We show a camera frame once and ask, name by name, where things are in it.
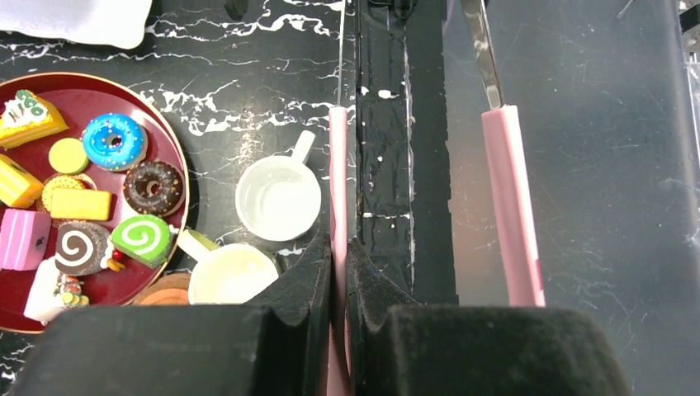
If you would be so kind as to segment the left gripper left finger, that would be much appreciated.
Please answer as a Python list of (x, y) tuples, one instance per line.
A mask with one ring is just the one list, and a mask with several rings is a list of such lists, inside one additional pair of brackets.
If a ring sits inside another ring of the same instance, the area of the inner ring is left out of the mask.
[(245, 304), (94, 307), (57, 317), (12, 395), (323, 395), (331, 248), (299, 260)]

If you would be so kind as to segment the pink handled metal tongs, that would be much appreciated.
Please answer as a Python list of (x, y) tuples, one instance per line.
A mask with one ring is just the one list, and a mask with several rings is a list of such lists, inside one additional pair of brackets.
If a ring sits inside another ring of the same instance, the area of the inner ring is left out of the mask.
[[(512, 306), (543, 306), (532, 202), (518, 108), (505, 103), (483, 1), (464, 1), (461, 10), (471, 33), (489, 110), (481, 116), (499, 244)], [(371, 261), (363, 246), (347, 236), (347, 110), (329, 110), (331, 248), (335, 314), (329, 341), (329, 395), (369, 390), (368, 333), (380, 327), (389, 307), (416, 303)]]

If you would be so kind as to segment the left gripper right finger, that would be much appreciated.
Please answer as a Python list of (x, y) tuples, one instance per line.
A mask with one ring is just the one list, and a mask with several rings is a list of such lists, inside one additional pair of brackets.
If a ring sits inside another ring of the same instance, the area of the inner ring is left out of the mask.
[(607, 338), (569, 309), (421, 304), (352, 240), (348, 354), (357, 395), (628, 395)]

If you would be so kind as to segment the white tiered cake stand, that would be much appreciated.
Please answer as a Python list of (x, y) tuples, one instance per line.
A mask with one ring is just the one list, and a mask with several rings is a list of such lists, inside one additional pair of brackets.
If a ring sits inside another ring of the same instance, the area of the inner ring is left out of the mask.
[(1, 30), (131, 50), (143, 41), (151, 0), (1, 1)]

